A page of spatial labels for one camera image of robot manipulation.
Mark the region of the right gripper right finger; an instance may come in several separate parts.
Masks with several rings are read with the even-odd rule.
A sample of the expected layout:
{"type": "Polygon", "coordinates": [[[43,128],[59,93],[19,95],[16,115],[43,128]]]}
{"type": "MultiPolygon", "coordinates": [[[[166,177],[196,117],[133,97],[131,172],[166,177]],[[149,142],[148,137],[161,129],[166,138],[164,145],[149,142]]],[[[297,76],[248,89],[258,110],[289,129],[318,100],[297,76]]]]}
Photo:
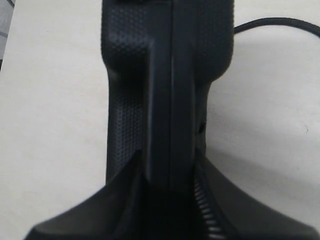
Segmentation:
{"type": "Polygon", "coordinates": [[[318,240],[311,226],[249,196],[195,151],[196,240],[318,240]]]}

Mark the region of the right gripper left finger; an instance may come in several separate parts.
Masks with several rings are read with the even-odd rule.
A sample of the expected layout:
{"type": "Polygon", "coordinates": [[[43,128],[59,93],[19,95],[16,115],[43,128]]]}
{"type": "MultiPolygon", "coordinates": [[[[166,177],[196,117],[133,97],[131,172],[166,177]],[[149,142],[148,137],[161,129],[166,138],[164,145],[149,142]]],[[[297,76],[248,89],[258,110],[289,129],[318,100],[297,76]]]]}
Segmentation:
{"type": "Polygon", "coordinates": [[[27,240],[158,240],[148,219],[144,177],[160,158],[137,151],[103,188],[84,202],[35,225],[27,240]]]}

